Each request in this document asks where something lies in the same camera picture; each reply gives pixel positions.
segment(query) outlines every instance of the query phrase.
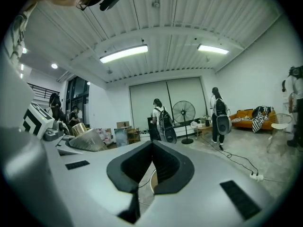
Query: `extension cord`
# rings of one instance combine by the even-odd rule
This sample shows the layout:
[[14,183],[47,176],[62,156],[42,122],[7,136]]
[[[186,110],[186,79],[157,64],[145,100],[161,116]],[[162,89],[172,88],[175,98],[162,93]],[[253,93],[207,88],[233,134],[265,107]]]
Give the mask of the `extension cord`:
[[256,174],[252,175],[252,174],[250,174],[250,178],[252,178],[252,179],[256,180],[257,182],[259,182],[259,181],[262,181],[264,179],[264,176],[261,175],[261,174],[259,174],[259,175],[256,175]]

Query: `fan stand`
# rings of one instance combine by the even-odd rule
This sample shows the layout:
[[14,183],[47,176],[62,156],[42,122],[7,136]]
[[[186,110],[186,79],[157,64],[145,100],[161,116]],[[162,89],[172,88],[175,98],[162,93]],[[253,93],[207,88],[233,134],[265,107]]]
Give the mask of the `fan stand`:
[[[185,123],[185,113],[186,113],[186,112],[185,112],[184,110],[181,111],[181,114],[183,114],[184,123]],[[186,131],[186,139],[183,139],[183,140],[181,141],[182,144],[188,145],[188,144],[193,143],[194,140],[193,140],[193,139],[189,139],[188,136],[187,136],[187,128],[186,128],[186,125],[185,125],[185,131]]]

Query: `person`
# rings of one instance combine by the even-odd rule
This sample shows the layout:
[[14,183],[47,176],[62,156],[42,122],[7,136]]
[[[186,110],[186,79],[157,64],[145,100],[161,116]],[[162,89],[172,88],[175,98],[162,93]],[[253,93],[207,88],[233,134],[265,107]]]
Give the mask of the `person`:
[[76,124],[80,123],[80,120],[78,119],[78,107],[74,105],[72,107],[72,112],[70,114],[70,127],[75,126]]
[[297,101],[296,130],[294,132],[294,138],[292,140],[288,140],[287,145],[290,147],[296,147],[297,144],[299,144],[303,147],[303,138],[300,136],[303,132],[303,78],[292,76],[290,70],[289,76],[282,82],[282,91],[285,93],[286,98],[288,98],[289,113],[294,113],[293,102],[294,99]]
[[217,116],[215,114],[215,105],[217,100],[221,100],[222,102],[224,102],[223,98],[221,97],[220,93],[219,93],[219,89],[217,87],[214,87],[212,90],[212,97],[210,99],[210,109],[213,110],[213,115],[212,115],[212,120],[213,120],[213,138],[212,138],[212,142],[213,143],[217,143],[217,139],[218,139],[218,134],[219,134],[219,147],[221,150],[223,150],[223,142],[224,142],[224,135],[221,135],[218,132],[218,125],[217,125]]
[[61,109],[60,97],[56,93],[52,93],[49,97],[49,107],[45,111],[56,121],[61,121],[63,124],[64,134],[69,135],[70,131],[66,122],[66,115]]
[[157,125],[157,129],[158,129],[158,132],[160,134],[161,141],[167,142],[166,138],[164,136],[164,131],[161,129],[161,127],[159,125],[160,113],[163,110],[165,110],[165,107],[162,105],[161,101],[157,98],[153,101],[153,105],[154,105],[155,108],[152,111],[152,122],[153,122],[153,124]]
[[[12,65],[15,69],[18,68],[18,61],[22,55],[24,49],[24,32],[27,26],[28,19],[35,9],[38,2],[43,0],[28,0],[23,6],[20,13],[15,17],[14,21],[10,25],[4,40],[2,41],[2,47],[5,50],[6,55],[10,58]],[[82,11],[87,6],[92,6],[100,2],[101,0],[48,0],[54,5],[59,6],[76,6]]]

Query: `fluorescent ceiling light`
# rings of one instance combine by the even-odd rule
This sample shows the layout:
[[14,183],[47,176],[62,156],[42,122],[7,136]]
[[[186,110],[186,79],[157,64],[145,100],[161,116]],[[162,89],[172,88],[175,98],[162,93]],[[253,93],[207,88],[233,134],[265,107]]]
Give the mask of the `fluorescent ceiling light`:
[[132,47],[126,50],[121,50],[121,51],[117,51],[115,53],[100,57],[100,61],[102,63],[107,63],[116,59],[120,59],[122,57],[125,56],[129,56],[129,55],[135,55],[135,54],[139,54],[139,53],[145,53],[148,51],[148,47],[147,45],[140,45],[140,46],[136,46],[136,47]]
[[220,53],[220,54],[227,54],[229,52],[227,50],[217,48],[217,47],[208,46],[208,45],[199,45],[198,50],[199,51],[216,52],[216,53]]

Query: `corrugated metal ceiling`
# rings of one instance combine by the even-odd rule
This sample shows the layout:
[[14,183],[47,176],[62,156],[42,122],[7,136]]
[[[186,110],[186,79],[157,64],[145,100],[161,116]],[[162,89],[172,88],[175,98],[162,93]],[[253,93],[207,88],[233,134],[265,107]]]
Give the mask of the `corrugated metal ceiling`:
[[[82,12],[41,2],[31,15],[25,42],[66,70],[107,83],[166,70],[219,70],[279,15],[273,0],[120,0],[105,12],[98,5]],[[148,45],[147,53],[107,64],[98,60],[141,44]],[[199,44],[230,52],[199,52]]]

